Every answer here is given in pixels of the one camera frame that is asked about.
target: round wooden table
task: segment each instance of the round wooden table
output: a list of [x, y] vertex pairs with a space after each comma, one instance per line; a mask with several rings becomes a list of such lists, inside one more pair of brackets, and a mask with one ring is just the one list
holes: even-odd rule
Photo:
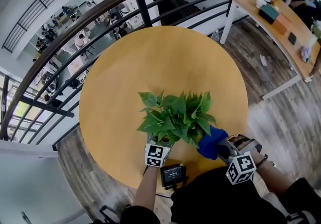
[[[137, 92], [180, 95], [211, 92], [209, 113], [229, 135], [245, 133], [248, 104], [244, 80], [229, 54], [210, 38], [179, 27], [146, 28], [112, 44], [86, 78], [79, 108], [85, 144], [98, 165], [113, 178], [137, 188], [145, 169], [147, 134], [136, 129], [145, 112]], [[224, 166], [182, 140], [168, 163], [183, 162], [189, 182]], [[157, 191], [162, 192], [160, 175]]]

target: wooden desk top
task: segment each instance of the wooden desk top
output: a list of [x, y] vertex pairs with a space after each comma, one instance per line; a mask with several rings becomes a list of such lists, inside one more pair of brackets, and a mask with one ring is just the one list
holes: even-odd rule
[[[298, 15], [283, 1], [278, 1], [276, 6], [279, 8], [279, 12], [282, 13], [290, 21], [289, 31], [282, 35], [277, 29], [269, 24], [265, 19], [259, 16], [259, 9], [256, 7], [256, 0], [233, 0], [238, 6], [243, 8], [248, 14], [257, 21], [260, 26], [275, 40], [281, 50], [284, 52], [288, 60], [297, 70], [298, 74], [304, 80], [309, 80], [313, 66], [315, 64], [316, 57], [320, 50], [320, 44], [316, 42], [312, 47], [312, 53], [310, 60], [305, 63], [301, 57], [301, 47], [312, 38], [312, 32], [307, 28]], [[290, 32], [296, 35], [296, 43], [292, 45], [288, 40]]]
[[[95, 62], [80, 98], [80, 128], [91, 155], [109, 175], [137, 188], [145, 169], [147, 134], [136, 129], [144, 108], [137, 92], [164, 95], [211, 92], [209, 113], [228, 134], [245, 133], [248, 102], [244, 80], [228, 53], [210, 38], [179, 27], [133, 32], [112, 44]], [[187, 166], [189, 181], [224, 166], [177, 142], [167, 163]], [[158, 176], [158, 191], [164, 191]]]

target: small screen device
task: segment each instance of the small screen device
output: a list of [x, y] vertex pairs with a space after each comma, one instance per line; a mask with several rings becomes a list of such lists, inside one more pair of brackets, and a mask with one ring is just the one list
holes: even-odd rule
[[295, 34], [293, 34], [292, 32], [290, 33], [290, 35], [289, 35], [289, 41], [291, 42], [291, 44], [295, 44], [295, 42], [296, 42], [296, 36], [295, 36]]
[[166, 188], [174, 188], [176, 184], [187, 180], [186, 167], [183, 164], [175, 164], [171, 166], [161, 167], [160, 175], [162, 178], [162, 186]]

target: box on desk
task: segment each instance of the box on desk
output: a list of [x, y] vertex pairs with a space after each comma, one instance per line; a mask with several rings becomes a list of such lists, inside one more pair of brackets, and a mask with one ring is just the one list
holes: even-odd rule
[[272, 26], [277, 29], [282, 35], [284, 35], [290, 27], [290, 21], [286, 16], [280, 14], [273, 22]]
[[279, 16], [279, 12], [271, 5], [267, 4], [260, 9], [259, 15], [270, 24], [273, 24], [275, 19]]

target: wooden floor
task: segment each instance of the wooden floor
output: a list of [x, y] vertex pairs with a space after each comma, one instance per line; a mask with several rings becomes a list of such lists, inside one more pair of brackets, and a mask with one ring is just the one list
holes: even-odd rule
[[[224, 48], [238, 65], [246, 84], [246, 135], [258, 140], [263, 152], [289, 178], [305, 177], [317, 186], [321, 175], [321, 75], [262, 101], [262, 95], [295, 75], [286, 57], [249, 18], [231, 28]], [[262, 65], [260, 55], [266, 57], [267, 67]], [[131, 203], [134, 189], [99, 168], [87, 151], [79, 128], [58, 145], [58, 152], [73, 191], [93, 217], [100, 217], [98, 209], [103, 204], [119, 215]], [[170, 205], [170, 199], [156, 197], [155, 212], [163, 223], [170, 220]]]

